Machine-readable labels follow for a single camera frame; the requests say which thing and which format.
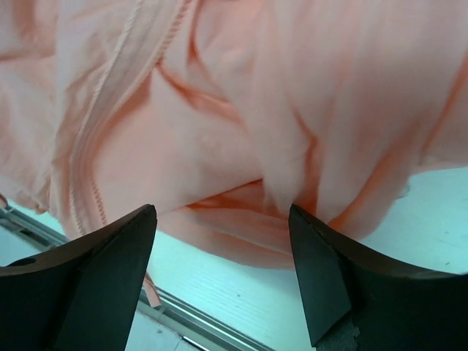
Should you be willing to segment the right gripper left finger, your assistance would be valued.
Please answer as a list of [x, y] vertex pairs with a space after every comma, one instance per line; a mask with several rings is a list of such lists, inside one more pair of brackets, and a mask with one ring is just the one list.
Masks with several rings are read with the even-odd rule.
[[1, 268], [1, 349], [124, 350], [156, 223], [144, 205]]

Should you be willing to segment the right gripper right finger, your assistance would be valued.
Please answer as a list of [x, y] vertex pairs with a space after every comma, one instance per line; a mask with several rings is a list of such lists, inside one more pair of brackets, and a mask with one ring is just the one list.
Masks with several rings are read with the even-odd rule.
[[288, 219], [311, 345], [317, 350], [467, 348], [467, 276], [393, 259], [302, 208]]

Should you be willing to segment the salmon pink jacket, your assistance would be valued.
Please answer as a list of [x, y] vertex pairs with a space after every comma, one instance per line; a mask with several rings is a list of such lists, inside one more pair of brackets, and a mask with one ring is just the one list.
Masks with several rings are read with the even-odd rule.
[[1, 204], [293, 264], [299, 205], [359, 239], [467, 164], [465, 1], [3, 1]]

